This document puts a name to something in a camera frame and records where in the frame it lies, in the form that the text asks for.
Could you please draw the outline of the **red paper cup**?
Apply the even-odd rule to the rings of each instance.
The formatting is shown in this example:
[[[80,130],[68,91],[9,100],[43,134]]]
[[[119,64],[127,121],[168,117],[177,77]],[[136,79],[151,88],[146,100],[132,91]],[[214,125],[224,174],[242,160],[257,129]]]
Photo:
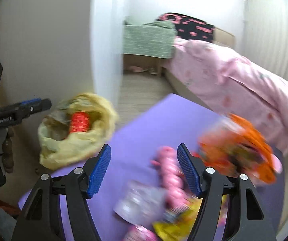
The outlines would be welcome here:
[[[69,133],[87,132],[90,128],[90,118],[83,111],[75,112],[69,124]]]

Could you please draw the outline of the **yellow gold snack wrapper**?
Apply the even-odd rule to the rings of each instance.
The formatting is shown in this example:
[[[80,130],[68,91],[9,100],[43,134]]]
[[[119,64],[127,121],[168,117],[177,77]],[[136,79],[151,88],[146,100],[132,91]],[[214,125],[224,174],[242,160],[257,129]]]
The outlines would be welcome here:
[[[187,240],[203,199],[191,197],[188,204],[165,210],[161,220],[153,222],[153,229],[161,240]]]

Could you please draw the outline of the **wooden bedside table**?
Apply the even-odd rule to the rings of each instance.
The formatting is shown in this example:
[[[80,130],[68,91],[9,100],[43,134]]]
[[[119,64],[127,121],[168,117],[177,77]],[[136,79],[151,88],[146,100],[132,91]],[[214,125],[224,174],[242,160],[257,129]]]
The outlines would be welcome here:
[[[155,68],[158,72],[157,76],[161,75],[164,59],[149,57],[144,55],[133,55],[133,54],[124,54],[123,55],[123,68],[124,71],[128,71],[127,67],[131,65],[139,66],[142,68],[147,68],[149,73],[150,68]]]

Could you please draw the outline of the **pink floral bed duvet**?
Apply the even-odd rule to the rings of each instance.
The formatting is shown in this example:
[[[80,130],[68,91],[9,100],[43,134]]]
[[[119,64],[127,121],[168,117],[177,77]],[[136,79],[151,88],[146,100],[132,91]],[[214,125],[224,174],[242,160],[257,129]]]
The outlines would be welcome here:
[[[233,49],[175,38],[165,68],[218,114],[236,114],[288,153],[288,81]]]

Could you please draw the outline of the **pink slippers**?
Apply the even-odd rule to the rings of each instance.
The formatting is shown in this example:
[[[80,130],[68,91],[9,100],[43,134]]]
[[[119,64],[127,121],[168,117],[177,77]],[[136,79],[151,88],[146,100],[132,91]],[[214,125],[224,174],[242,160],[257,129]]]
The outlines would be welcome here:
[[[127,67],[127,70],[133,73],[142,73],[148,71],[147,68],[142,68],[139,66],[131,65]]]

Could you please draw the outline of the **purple table mat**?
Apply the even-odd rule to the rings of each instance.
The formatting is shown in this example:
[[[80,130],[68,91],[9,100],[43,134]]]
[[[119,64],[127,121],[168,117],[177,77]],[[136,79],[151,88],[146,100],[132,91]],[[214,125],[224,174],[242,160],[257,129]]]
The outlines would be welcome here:
[[[149,186],[158,184],[159,172],[151,166],[151,160],[157,156],[160,147],[172,147],[177,153],[178,146],[185,144],[194,156],[198,138],[220,117],[196,103],[171,94],[114,134],[107,144],[111,147],[111,161],[99,192],[86,201],[100,240],[121,240],[126,234],[129,224],[114,215],[113,208],[130,181],[136,180]],[[63,168],[51,177],[67,175],[84,164]],[[196,197],[190,191],[184,173],[183,178],[184,191]],[[65,240],[74,240],[64,195],[60,196],[60,207]]]

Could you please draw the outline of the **green checked cloth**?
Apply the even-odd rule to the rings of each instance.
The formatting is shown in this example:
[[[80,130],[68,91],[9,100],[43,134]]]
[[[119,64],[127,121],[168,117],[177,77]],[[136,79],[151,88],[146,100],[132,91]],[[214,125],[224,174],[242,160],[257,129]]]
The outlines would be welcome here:
[[[173,56],[176,36],[177,30],[171,21],[155,21],[142,25],[126,24],[123,54],[170,59]]]

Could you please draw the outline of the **black hello kitty pillow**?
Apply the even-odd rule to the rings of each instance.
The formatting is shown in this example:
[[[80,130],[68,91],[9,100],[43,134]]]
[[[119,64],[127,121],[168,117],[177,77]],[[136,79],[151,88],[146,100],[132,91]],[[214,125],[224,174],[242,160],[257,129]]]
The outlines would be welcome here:
[[[160,15],[157,21],[171,21],[177,30],[177,37],[185,40],[202,40],[213,43],[214,26],[207,22],[174,12]]]

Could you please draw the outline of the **pink cylindrical cup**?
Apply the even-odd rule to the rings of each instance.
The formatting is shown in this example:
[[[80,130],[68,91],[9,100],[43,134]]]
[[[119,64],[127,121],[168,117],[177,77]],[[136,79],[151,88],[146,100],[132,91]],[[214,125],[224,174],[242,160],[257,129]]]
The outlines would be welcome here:
[[[283,165],[279,158],[275,154],[271,154],[273,170],[276,174],[281,174],[283,172]]]

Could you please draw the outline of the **beige bed headboard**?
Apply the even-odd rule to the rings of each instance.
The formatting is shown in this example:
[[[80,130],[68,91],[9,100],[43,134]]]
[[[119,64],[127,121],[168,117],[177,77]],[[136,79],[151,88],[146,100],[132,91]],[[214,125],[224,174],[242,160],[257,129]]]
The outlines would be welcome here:
[[[219,46],[235,49],[235,36],[229,32],[215,27],[213,30],[213,43]]]

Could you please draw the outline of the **pink caterpillar toy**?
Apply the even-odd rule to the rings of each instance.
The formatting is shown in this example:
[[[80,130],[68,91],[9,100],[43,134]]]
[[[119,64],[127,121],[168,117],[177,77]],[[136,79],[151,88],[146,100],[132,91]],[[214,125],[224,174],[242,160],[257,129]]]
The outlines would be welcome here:
[[[188,194],[184,191],[183,173],[179,168],[177,153],[169,146],[162,146],[151,164],[157,169],[161,186],[166,190],[166,205],[169,209],[188,207]]]

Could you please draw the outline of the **clear plastic blister package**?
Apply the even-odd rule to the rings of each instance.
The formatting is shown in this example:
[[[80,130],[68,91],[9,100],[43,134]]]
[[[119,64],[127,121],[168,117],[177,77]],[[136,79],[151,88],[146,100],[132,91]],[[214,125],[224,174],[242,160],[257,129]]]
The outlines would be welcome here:
[[[124,196],[118,200],[113,210],[130,224],[149,226],[163,216],[165,204],[164,188],[130,181]]]

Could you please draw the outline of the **orange snack bag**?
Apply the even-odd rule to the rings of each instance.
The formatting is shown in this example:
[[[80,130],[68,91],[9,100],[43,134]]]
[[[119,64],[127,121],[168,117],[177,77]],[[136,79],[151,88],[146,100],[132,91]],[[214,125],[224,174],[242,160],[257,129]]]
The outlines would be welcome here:
[[[225,176],[246,174],[264,184],[277,180],[272,148],[252,123],[235,114],[220,117],[204,132],[193,155]]]

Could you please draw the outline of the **yellow trash bag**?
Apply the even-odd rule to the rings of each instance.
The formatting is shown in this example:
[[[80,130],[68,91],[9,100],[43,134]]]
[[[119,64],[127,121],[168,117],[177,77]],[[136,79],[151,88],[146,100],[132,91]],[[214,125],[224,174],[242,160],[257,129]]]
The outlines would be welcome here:
[[[90,118],[87,132],[69,133],[71,117],[83,111]],[[91,93],[61,101],[38,127],[39,163],[57,170],[95,156],[115,131],[118,114],[107,99]]]

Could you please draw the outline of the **beige pleated curtain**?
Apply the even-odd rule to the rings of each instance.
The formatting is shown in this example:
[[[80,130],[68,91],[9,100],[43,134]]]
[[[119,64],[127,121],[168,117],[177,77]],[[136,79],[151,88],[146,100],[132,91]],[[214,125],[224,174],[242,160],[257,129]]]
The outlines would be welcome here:
[[[247,0],[243,54],[288,81],[288,0]]]

